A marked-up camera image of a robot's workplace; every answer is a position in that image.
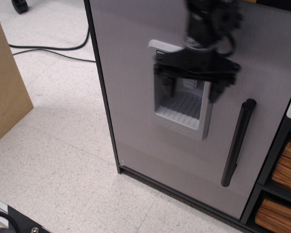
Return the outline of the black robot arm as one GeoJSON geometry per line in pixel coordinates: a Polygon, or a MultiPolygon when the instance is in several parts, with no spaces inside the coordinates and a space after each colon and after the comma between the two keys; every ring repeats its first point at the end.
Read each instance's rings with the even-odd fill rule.
{"type": "Polygon", "coordinates": [[[231,31],[243,19],[237,0],[188,0],[185,47],[175,52],[157,52],[154,76],[162,92],[173,97],[176,79],[210,83],[209,101],[215,103],[225,88],[234,85],[240,65],[229,60],[236,49],[231,31]]]}

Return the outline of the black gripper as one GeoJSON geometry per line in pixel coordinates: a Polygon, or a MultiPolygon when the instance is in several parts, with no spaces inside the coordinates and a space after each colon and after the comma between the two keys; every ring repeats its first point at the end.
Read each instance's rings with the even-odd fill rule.
{"type": "Polygon", "coordinates": [[[212,50],[197,52],[188,48],[175,52],[157,52],[154,74],[159,76],[162,93],[174,97],[175,79],[210,82],[210,103],[215,103],[225,88],[233,85],[241,66],[212,50]]]}

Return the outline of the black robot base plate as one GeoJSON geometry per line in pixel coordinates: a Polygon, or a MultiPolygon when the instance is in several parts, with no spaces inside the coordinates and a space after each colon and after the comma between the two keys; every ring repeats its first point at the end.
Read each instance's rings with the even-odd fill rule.
{"type": "Polygon", "coordinates": [[[18,210],[7,205],[0,209],[0,218],[7,221],[7,228],[0,228],[0,233],[50,233],[48,229],[33,221],[18,210]]]}

